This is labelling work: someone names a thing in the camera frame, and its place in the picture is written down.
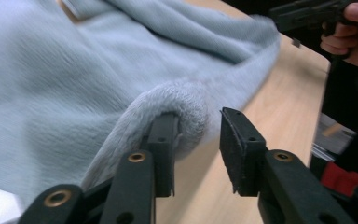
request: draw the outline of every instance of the brass screw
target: brass screw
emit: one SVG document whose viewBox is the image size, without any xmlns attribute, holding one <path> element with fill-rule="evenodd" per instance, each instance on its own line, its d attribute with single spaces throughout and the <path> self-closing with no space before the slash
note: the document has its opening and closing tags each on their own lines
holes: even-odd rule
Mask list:
<svg viewBox="0 0 358 224">
<path fill-rule="evenodd" d="M 141 152 L 135 152 L 130 154 L 129 156 L 129 161 L 131 162 L 140 162 L 140 161 L 144 161 L 145 159 L 146 159 L 146 155 Z"/>
<path fill-rule="evenodd" d="M 69 201 L 71 198 L 71 191 L 68 189 L 60 189 L 51 193 L 45 199 L 45 206 L 47 207 L 58 207 Z"/>
<path fill-rule="evenodd" d="M 293 160 L 292 155 L 284 153 L 284 152 L 275 152 L 274 153 L 274 158 L 275 158 L 275 160 L 286 161 L 286 162 L 289 162 L 289 161 Z"/>
</svg>

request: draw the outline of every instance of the table surface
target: table surface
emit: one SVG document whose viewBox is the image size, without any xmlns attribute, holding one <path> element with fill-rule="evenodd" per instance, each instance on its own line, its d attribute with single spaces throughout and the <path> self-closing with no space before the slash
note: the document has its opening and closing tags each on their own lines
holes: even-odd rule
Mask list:
<svg viewBox="0 0 358 224">
<path fill-rule="evenodd" d="M 246 16 L 218 0 L 186 1 L 233 17 Z M 309 163 L 328 66 L 321 55 L 304 46 L 297 48 L 282 36 L 278 61 L 243 111 L 269 149 L 291 151 Z M 175 193 L 175 197 L 157 199 L 157 223 L 263 223 L 257 198 L 232 193 L 218 139 L 176 163 Z"/>
</svg>

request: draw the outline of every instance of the fuzzy fabric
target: fuzzy fabric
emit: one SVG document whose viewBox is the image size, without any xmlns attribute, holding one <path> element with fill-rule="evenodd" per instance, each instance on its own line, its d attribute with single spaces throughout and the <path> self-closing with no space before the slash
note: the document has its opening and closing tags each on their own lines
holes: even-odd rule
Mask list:
<svg viewBox="0 0 358 224">
<path fill-rule="evenodd" d="M 280 47 L 273 22 L 176 0 L 0 0 L 0 189 L 28 205 L 115 174 L 152 120 L 180 118 L 177 157 L 243 109 Z"/>
</svg>

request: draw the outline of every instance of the red object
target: red object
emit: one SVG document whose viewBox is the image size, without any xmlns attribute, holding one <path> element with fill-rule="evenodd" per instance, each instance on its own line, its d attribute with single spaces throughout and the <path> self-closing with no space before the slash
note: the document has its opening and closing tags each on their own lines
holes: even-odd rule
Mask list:
<svg viewBox="0 0 358 224">
<path fill-rule="evenodd" d="M 348 172 L 333 162 L 328 162 L 321 179 L 322 184 L 338 193 L 351 197 L 358 187 L 358 173 Z"/>
</svg>

